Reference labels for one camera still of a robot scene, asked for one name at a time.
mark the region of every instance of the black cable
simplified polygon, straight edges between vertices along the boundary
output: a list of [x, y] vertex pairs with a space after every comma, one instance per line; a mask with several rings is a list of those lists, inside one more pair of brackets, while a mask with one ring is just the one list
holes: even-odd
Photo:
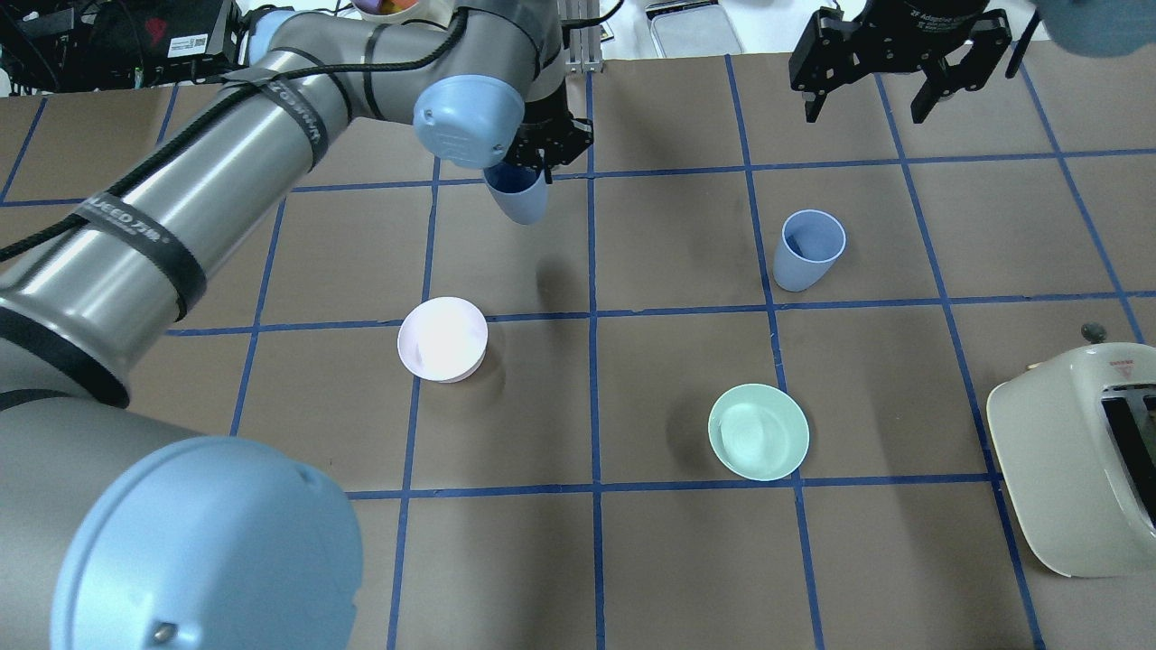
[[433, 21], [428, 21], [425, 19], [409, 19], [408, 21], [406, 21], [406, 22], [403, 22], [401, 24], [414, 24], [414, 23], [417, 23], [417, 24], [428, 24], [428, 25], [431, 25], [431, 27], [436, 27], [436, 28], [440, 29], [442, 31], [445, 31], [446, 29], [449, 29], [447, 27], [445, 27], [442, 23], [436, 23]]
[[1015, 51], [1011, 52], [1011, 59], [1008, 60], [1008, 69], [1003, 73], [1003, 76], [1007, 79], [1014, 77], [1015, 73], [1020, 72], [1020, 64], [1023, 62], [1023, 56], [1028, 52], [1028, 45], [1031, 43], [1031, 37], [1036, 35], [1037, 27], [1039, 27], [1038, 9], [1031, 15], [1028, 27], [1024, 28], [1023, 35], [1020, 36], [1020, 42], [1015, 44]]
[[600, 25], [600, 24], [605, 23], [606, 21], [610, 20], [610, 17], [613, 17], [614, 14], [618, 13], [618, 9], [622, 8], [622, 3], [625, 0], [618, 0], [618, 2], [614, 6], [614, 8], [612, 8], [609, 12], [607, 12], [605, 16], [600, 16], [600, 17], [596, 17], [596, 19], [575, 19], [575, 20], [569, 20], [569, 21], [562, 21], [562, 29], [568, 29], [568, 30], [569, 29], [585, 29], [587, 27]]
[[[461, 39], [461, 35], [466, 31], [466, 17], [467, 12], [459, 12], [454, 15], [454, 19], [450, 23], [450, 31], [432, 52], [416, 59], [414, 61], [407, 62], [395, 62], [395, 64], [339, 64], [329, 66], [314, 66], [311, 68], [301, 68], [296, 71], [289, 71], [286, 73], [280, 73], [269, 79], [269, 82], [277, 80], [291, 80], [302, 79], [305, 76], [316, 76], [320, 74], [331, 73], [342, 73], [342, 72], [407, 72], [423, 68], [447, 51], [450, 51], [458, 40]], [[183, 152], [188, 145], [193, 142], [206, 128], [208, 128], [213, 123], [220, 119], [223, 115], [232, 110], [237, 104], [240, 104], [245, 99], [249, 99], [253, 95], [260, 93], [260, 89], [253, 84], [245, 84], [238, 87], [230, 95], [225, 95], [221, 101], [216, 102], [209, 106], [203, 113], [201, 113], [197, 119], [188, 123], [187, 126], [180, 130], [179, 133], [172, 136], [171, 140], [164, 143], [160, 149], [154, 152], [149, 157], [144, 158], [140, 164], [138, 164], [132, 171], [123, 176], [119, 180], [113, 183], [108, 192], [113, 197], [124, 197], [133, 187], [139, 185], [142, 180], [155, 173], [158, 169], [169, 163], [173, 157], [176, 157], [180, 152]], [[15, 244], [5, 246], [0, 249], [0, 261], [7, 261], [29, 249], [38, 246], [53, 237], [68, 232], [73, 228], [83, 226], [84, 220], [75, 215], [68, 215], [60, 222], [40, 230], [39, 232], [31, 235], [16, 242]]]
[[139, 84], [134, 83], [133, 86], [143, 87], [144, 86], [144, 42], [141, 40], [140, 31], [136, 30], [136, 19], [133, 17], [132, 9], [128, 8], [128, 5], [125, 3], [125, 0], [116, 0], [116, 2], [117, 2], [117, 5], [120, 6], [120, 9], [124, 10], [125, 17], [128, 19], [128, 29], [133, 30], [133, 37], [136, 38], [136, 56], [140, 57], [140, 60], [141, 60], [141, 82]]

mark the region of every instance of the white bowl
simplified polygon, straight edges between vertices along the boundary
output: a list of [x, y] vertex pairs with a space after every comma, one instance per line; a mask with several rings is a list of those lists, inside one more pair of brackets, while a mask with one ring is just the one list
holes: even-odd
[[401, 323], [398, 356], [422, 379], [452, 384], [477, 370], [488, 340], [486, 316], [467, 301], [444, 296], [417, 305]]

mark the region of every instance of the green bowl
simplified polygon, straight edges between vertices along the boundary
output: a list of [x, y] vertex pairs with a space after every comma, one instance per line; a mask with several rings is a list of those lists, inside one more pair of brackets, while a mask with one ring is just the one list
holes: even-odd
[[711, 408], [707, 434], [714, 456], [754, 481], [794, 472], [810, 446], [802, 409], [787, 393], [765, 384], [743, 384], [722, 393]]

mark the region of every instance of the plastic cup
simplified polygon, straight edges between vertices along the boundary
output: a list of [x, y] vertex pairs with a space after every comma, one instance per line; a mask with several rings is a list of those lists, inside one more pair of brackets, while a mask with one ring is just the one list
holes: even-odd
[[722, 393], [706, 428], [714, 456], [754, 481], [773, 481], [794, 472], [810, 446], [802, 409], [766, 384], [743, 384]]
[[499, 162], [482, 176], [490, 195], [514, 223], [529, 226], [546, 215], [544, 172]]
[[787, 217], [775, 249], [775, 282], [801, 291], [827, 273], [847, 246], [847, 234], [823, 210], [805, 209]]
[[482, 312], [467, 301], [444, 296], [417, 305], [401, 323], [398, 356], [422, 379], [452, 384], [477, 370], [488, 340]]

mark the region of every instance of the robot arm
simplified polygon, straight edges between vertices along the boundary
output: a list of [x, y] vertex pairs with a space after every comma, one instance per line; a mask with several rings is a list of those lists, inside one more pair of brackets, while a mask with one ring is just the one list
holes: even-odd
[[121, 411], [128, 371], [354, 118], [413, 123], [464, 167], [576, 157], [560, 49], [553, 0], [460, 0], [445, 34], [297, 15], [185, 131], [0, 253], [31, 248], [0, 276], [5, 643], [344, 647], [361, 541], [341, 489]]

